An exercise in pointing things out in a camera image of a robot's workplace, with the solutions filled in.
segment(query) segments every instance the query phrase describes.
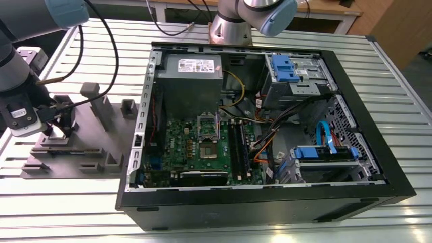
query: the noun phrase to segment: floor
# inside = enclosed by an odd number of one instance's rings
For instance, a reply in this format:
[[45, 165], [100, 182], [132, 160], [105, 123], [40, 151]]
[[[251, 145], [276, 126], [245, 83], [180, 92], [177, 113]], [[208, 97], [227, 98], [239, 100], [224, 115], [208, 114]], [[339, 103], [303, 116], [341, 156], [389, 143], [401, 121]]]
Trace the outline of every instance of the floor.
[[417, 55], [401, 73], [432, 110], [432, 60]]

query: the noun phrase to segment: metal robot arm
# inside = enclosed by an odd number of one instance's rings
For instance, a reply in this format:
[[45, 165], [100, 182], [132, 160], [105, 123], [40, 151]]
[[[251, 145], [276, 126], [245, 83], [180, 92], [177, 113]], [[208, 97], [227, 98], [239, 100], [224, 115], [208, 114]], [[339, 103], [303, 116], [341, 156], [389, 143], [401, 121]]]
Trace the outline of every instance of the metal robot arm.
[[220, 0], [211, 27], [211, 42], [249, 45], [251, 26], [273, 37], [288, 27], [296, 12], [296, 0]]
[[36, 86], [39, 77], [12, 43], [68, 30], [87, 20], [84, 0], [0, 1], [0, 113], [17, 137], [45, 131], [36, 111], [56, 102], [47, 88]]

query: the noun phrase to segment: aluminum table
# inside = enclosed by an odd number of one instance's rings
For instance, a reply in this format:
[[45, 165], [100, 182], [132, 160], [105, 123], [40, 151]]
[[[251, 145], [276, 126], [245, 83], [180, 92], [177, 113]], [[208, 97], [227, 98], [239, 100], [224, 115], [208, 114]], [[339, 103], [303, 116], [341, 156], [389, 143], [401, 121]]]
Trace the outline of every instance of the aluminum table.
[[[120, 75], [111, 102], [139, 101], [152, 41], [207, 43], [208, 27], [196, 26], [177, 37], [164, 36], [149, 22], [111, 20], [120, 49]], [[161, 23], [167, 31], [181, 24]], [[83, 82], [107, 88], [113, 73], [113, 51], [101, 23], [84, 24], [81, 65], [68, 80], [48, 85], [52, 94], [80, 95]], [[385, 137], [417, 196], [375, 208], [343, 222], [239, 228], [143, 232], [115, 210], [119, 179], [19, 178], [37, 135], [0, 139], [0, 241], [51, 242], [428, 242], [432, 239], [432, 115], [377, 43], [361, 36], [284, 32], [276, 38], [253, 32], [256, 46], [335, 51], [363, 102]], [[41, 78], [63, 76], [77, 59], [79, 34], [67, 33]]]

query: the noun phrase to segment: blue drive bracket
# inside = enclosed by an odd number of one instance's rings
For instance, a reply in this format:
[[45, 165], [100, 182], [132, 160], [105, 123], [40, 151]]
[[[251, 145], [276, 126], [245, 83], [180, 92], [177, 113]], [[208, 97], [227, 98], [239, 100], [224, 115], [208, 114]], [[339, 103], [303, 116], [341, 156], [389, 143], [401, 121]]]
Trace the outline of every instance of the blue drive bracket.
[[317, 152], [315, 147], [299, 147], [295, 149], [295, 158], [317, 158]]
[[357, 148], [352, 147], [352, 148], [351, 148], [351, 153], [352, 153], [352, 157], [353, 157], [353, 159], [359, 159], [359, 157], [360, 157], [360, 153], [359, 153]]
[[325, 132], [325, 140], [327, 140], [327, 144], [328, 147], [331, 149], [331, 154], [337, 153], [336, 148], [335, 148], [335, 142], [333, 142], [333, 138], [332, 138], [332, 134], [331, 134], [331, 126], [327, 123], [327, 121], [319, 121], [316, 124], [316, 144], [317, 145], [323, 145], [323, 141], [321, 141], [321, 128], [324, 128], [324, 132]]
[[275, 76], [279, 82], [297, 83], [300, 77], [295, 72], [295, 64], [288, 55], [272, 55]]

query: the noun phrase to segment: wire bundle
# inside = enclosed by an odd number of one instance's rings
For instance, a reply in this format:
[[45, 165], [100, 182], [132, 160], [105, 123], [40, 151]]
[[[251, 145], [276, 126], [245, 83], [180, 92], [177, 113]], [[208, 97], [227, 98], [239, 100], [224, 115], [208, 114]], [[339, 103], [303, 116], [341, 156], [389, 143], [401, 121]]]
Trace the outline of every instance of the wire bundle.
[[256, 156], [253, 158], [255, 162], [265, 162], [264, 160], [259, 160], [259, 155], [263, 153], [263, 151], [268, 147], [268, 145], [271, 145], [271, 142], [272, 142], [272, 140], [273, 140], [273, 138], [276, 136], [277, 129], [280, 128], [283, 122], [287, 121], [295, 114], [297, 114], [300, 112], [300, 110], [305, 108], [305, 106], [308, 104], [311, 104], [311, 103], [313, 103], [315, 101], [319, 101], [319, 100], [329, 99], [332, 96], [333, 96], [332, 94], [325, 94], [325, 95], [320, 95], [320, 96], [316, 96], [316, 97], [309, 97], [304, 101], [301, 101], [299, 104], [289, 107], [279, 115], [279, 117], [275, 119], [275, 121], [272, 122], [272, 124], [271, 124], [271, 126], [268, 128], [267, 134], [253, 144], [253, 147], [256, 147], [259, 144], [261, 144], [265, 141], [264, 146], [261, 147], [259, 153], [256, 154]]

